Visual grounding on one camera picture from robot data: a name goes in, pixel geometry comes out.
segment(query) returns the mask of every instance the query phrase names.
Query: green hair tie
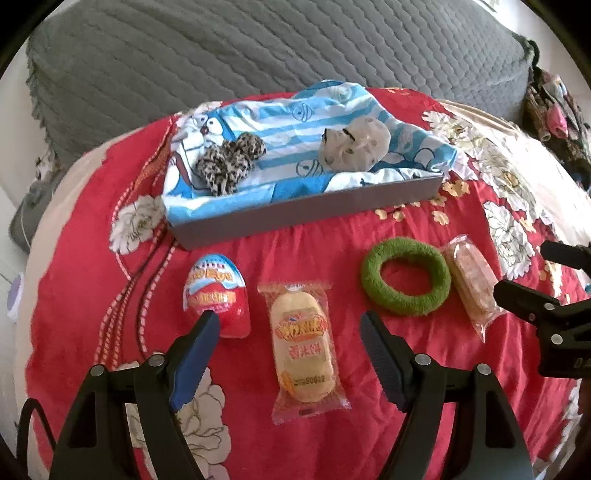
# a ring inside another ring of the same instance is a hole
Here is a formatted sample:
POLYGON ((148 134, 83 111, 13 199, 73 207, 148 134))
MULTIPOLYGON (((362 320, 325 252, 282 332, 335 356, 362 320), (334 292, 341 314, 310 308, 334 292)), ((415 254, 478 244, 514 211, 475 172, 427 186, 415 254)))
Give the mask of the green hair tie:
POLYGON ((399 315, 418 316, 437 310, 449 295, 452 278, 442 254, 435 247, 404 236, 375 245, 361 267, 361 283, 370 299, 399 315), (381 275, 382 265, 403 258, 425 267, 433 289, 425 295, 410 296, 394 290, 381 275))

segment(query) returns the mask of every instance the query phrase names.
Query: gray pillow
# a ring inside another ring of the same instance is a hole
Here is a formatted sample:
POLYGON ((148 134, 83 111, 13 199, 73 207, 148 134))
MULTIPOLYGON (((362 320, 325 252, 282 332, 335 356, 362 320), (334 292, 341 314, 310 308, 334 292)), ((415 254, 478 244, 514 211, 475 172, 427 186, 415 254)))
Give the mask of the gray pillow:
POLYGON ((322 79, 518 121, 533 52, 473 0, 80 0, 28 43, 34 115, 70 165, 206 100, 322 79))

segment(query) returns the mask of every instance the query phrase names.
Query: plastic snack wrapper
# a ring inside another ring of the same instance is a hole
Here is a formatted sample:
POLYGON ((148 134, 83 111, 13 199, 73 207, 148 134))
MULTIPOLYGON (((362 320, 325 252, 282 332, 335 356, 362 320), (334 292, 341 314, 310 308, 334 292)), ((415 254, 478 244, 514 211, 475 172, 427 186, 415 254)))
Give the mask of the plastic snack wrapper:
POLYGON ((195 322, 205 310, 217 313, 223 338, 244 338, 251 331, 244 278, 224 255, 195 262, 183 289, 183 310, 195 322))
POLYGON ((258 287, 269 310, 280 387, 271 414, 275 424, 350 408, 339 379, 328 288, 312 282, 258 287))
POLYGON ((498 280, 480 250, 467 235, 455 237, 441 249, 441 253, 472 326, 484 343, 486 329, 504 313, 493 297, 493 289, 498 280))

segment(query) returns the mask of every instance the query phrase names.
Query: black cable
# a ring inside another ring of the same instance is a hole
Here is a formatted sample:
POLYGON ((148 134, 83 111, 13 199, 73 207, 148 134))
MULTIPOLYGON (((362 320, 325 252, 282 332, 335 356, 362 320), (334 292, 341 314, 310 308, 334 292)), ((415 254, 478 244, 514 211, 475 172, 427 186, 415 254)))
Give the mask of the black cable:
POLYGON ((41 404, 34 398, 28 398, 25 404, 22 406, 21 416, 18 419, 17 427, 17 462, 21 465, 21 467, 27 474, 29 426, 31 424, 31 417, 33 416, 33 411, 35 410, 37 410, 37 413, 39 414, 39 420, 41 420, 41 424, 45 429, 47 440, 49 440, 49 445, 51 445, 51 449, 56 449, 56 439, 51 432, 51 427, 49 426, 49 422, 47 421, 47 417, 45 416, 45 412, 43 411, 41 404))

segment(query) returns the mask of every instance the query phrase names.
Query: blue striped towel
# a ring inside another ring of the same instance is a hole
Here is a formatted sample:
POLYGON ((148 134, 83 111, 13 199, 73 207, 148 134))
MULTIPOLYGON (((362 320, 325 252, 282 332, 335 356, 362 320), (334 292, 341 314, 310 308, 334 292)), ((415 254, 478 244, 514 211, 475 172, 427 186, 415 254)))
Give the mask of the blue striped towel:
POLYGON ((211 112, 191 111, 177 123, 162 199, 173 225, 301 196, 430 177, 449 171, 454 147, 415 125, 393 117, 356 83, 325 80, 289 99, 241 101, 211 112), (347 127, 369 115, 390 130, 389 153, 369 172, 335 173, 318 160, 325 128, 347 127), (195 171, 201 154, 213 143, 235 140, 243 132, 259 135, 267 153, 233 195, 214 197, 195 171))

